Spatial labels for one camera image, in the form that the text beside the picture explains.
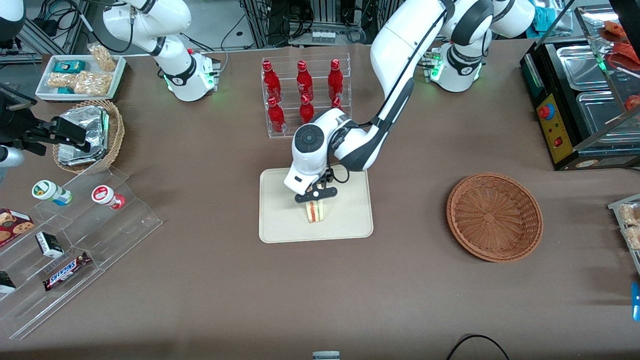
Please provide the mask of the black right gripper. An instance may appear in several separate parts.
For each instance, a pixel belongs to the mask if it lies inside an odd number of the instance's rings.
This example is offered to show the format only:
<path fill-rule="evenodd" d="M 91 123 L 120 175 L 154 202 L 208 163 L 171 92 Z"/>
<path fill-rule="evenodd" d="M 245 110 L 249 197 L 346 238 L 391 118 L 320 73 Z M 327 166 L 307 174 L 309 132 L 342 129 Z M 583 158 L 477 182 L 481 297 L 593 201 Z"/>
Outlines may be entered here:
<path fill-rule="evenodd" d="M 83 153 L 90 151 L 85 129 L 62 117 L 38 120 L 31 110 L 37 100 L 4 83 L 0 86 L 0 143 L 22 139 L 22 149 L 39 156 L 46 154 L 45 144 L 67 145 Z"/>

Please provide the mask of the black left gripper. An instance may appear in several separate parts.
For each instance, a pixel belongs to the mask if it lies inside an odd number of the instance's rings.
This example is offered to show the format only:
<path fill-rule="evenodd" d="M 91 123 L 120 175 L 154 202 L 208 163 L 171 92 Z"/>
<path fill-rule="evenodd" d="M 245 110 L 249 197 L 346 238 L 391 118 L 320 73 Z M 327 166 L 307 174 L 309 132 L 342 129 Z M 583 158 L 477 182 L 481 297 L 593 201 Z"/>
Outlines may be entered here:
<path fill-rule="evenodd" d="M 331 187 L 335 176 L 333 169 L 326 169 L 324 175 L 320 176 L 316 182 L 312 185 L 312 191 L 305 194 L 296 194 L 295 202 L 298 204 L 305 204 L 317 201 L 319 204 L 325 199 L 334 198 L 338 195 L 338 189 Z"/>

